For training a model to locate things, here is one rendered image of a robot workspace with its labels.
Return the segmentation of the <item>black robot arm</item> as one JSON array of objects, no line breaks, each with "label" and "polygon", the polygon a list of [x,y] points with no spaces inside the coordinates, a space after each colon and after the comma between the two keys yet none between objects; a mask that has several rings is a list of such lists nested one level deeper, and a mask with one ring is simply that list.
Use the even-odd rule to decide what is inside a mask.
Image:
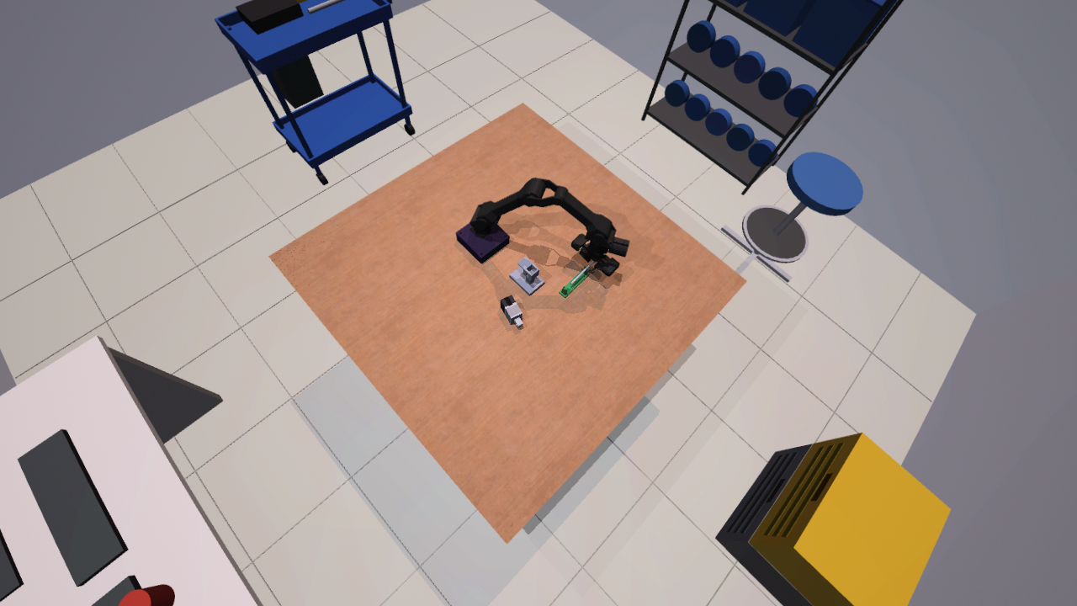
[{"label": "black robot arm", "polygon": [[[554,196],[543,197],[546,188],[553,189]],[[550,180],[532,178],[528,180],[524,187],[503,197],[499,202],[484,202],[477,208],[470,220],[471,231],[478,237],[485,237],[491,231],[493,224],[499,223],[501,215],[518,207],[527,205],[545,207],[549,205],[560,205],[570,215],[577,219],[587,229],[586,239],[590,239],[590,249],[593,252],[614,253],[616,256],[627,256],[630,240],[616,237],[614,224],[603,214],[596,214],[586,205],[582,205],[573,194],[565,187],[557,187]]]}]

